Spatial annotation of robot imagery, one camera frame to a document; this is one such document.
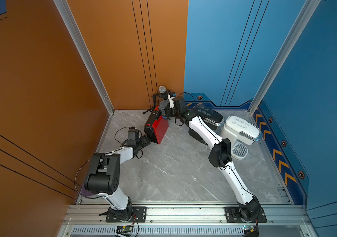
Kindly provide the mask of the red coffee machine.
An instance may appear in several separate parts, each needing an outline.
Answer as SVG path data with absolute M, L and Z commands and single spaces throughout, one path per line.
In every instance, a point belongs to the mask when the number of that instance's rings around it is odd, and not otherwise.
M 144 132 L 150 142 L 161 144 L 168 127 L 168 120 L 163 118 L 159 107 L 156 106 L 144 125 Z

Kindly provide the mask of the microphone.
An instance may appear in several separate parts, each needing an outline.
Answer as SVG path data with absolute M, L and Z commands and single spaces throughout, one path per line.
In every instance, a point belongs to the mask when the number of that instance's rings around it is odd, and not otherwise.
M 165 86 L 159 86 L 158 91 L 159 91 L 158 93 L 155 93 L 151 96 L 153 98 L 153 106 L 150 109 L 144 111 L 143 114 L 146 114 L 148 112 L 153 112 L 153 110 L 157 106 L 158 98 L 166 100 L 169 98 L 168 96 L 170 96 L 171 98 L 176 96 L 175 92 L 171 92 L 169 89 L 166 89 Z

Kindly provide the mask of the black coffee machine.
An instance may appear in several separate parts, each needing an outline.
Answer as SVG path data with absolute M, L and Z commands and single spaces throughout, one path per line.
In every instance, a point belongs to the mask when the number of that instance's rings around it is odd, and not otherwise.
M 182 115 L 187 126 L 189 126 L 192 118 L 199 116 L 203 120 L 202 124 L 207 125 L 213 131 L 218 130 L 225 121 L 223 115 L 203 104 L 196 105 L 193 109 L 184 112 Z

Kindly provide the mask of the white coffee machine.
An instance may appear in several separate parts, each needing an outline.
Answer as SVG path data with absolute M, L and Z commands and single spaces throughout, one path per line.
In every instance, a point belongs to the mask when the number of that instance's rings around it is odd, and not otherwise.
M 249 152 L 247 146 L 260 141 L 263 134 L 257 126 L 245 119 L 229 116 L 221 129 L 220 136 L 231 142 L 232 156 L 243 160 Z

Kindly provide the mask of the grey blue cleaning cloth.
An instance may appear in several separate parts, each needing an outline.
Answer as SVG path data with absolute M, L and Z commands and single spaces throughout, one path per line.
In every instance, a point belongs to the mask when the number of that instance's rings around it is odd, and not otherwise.
M 158 108 L 163 118 L 166 119 L 170 117 L 170 104 L 168 99 L 161 101 Z

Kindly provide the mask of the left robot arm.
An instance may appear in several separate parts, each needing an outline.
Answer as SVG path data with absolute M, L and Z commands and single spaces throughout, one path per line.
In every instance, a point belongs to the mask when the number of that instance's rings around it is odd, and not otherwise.
M 108 211 L 101 215 L 116 218 L 121 222 L 133 219 L 131 199 L 119 187 L 121 164 L 136 158 L 148 145 L 148 137 L 142 135 L 135 127 L 130 127 L 128 138 L 120 148 L 107 153 L 95 153 L 92 156 L 84 179 L 84 189 L 98 195 L 110 205 Z

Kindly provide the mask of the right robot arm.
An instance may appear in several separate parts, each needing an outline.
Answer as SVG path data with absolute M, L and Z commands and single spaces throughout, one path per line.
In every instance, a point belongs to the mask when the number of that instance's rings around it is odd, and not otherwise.
M 204 105 L 189 108 L 181 96 L 168 96 L 164 109 L 165 117 L 179 119 L 188 126 L 193 138 L 211 149 L 209 162 L 221 171 L 237 200 L 238 208 L 228 214 L 242 222 L 265 222 L 258 198 L 245 185 L 234 164 L 234 160 L 247 156 L 249 145 L 261 140 L 261 131 L 243 118 L 224 118 Z

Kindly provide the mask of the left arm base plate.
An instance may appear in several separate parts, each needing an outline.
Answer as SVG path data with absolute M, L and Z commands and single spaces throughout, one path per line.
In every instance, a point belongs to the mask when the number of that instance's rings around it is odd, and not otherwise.
M 126 210 L 113 210 L 109 208 L 106 214 L 107 223 L 121 223 L 121 222 L 134 222 L 144 223 L 147 216 L 146 206 L 133 206 L 132 208 L 127 208 Z

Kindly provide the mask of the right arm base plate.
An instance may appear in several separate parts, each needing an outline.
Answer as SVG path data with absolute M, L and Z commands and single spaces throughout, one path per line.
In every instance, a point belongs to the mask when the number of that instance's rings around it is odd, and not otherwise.
M 249 213 L 240 207 L 227 206 L 224 208 L 226 221 L 228 223 L 267 223 L 264 209 Z

